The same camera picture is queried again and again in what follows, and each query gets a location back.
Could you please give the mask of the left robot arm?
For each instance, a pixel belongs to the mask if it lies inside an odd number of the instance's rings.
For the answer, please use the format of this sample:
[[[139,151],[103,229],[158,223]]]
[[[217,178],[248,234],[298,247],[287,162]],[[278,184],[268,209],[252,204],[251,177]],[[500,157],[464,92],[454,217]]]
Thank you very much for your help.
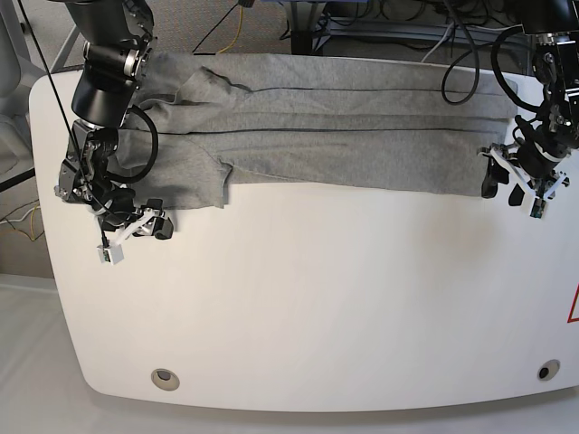
[[[530,197],[530,215],[541,219],[556,190],[570,184],[567,173],[557,167],[578,147],[578,3],[522,1],[516,9],[518,24],[502,31],[491,44],[491,69],[508,99],[533,118],[515,116],[512,143],[478,150],[487,160],[481,196],[492,199],[500,185],[513,184],[509,205],[519,207]],[[536,44],[531,66],[542,86],[543,100],[538,105],[522,100],[499,67],[502,44],[520,33]]]

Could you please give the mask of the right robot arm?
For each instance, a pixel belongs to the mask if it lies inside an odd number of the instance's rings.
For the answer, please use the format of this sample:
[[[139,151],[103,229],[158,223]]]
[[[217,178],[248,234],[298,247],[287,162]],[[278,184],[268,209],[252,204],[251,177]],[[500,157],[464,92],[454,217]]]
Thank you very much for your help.
[[[156,126],[133,102],[156,40],[154,17],[144,1],[69,1],[66,8],[85,39],[84,66],[71,103],[78,118],[67,126],[69,143],[55,193],[65,203],[88,208],[100,230],[101,262],[117,264],[129,238],[163,241],[174,230],[162,200],[137,206],[132,188],[150,173],[159,151]],[[129,115],[148,127],[151,152],[139,172],[120,175],[109,170],[109,160]]]

